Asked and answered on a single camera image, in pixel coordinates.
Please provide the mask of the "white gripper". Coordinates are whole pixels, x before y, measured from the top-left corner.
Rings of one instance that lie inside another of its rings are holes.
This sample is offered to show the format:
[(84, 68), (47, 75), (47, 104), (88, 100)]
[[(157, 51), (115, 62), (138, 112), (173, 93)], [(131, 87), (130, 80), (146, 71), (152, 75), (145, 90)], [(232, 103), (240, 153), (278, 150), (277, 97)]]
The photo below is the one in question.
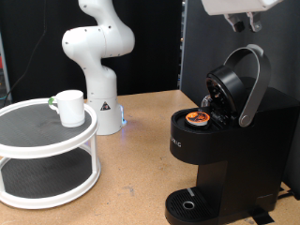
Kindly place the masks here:
[(247, 12), (250, 29), (257, 33), (262, 30), (261, 14), (283, 0), (202, 0), (203, 7), (209, 15), (225, 14), (224, 18), (234, 32), (240, 33), (245, 29), (244, 23), (235, 13)]

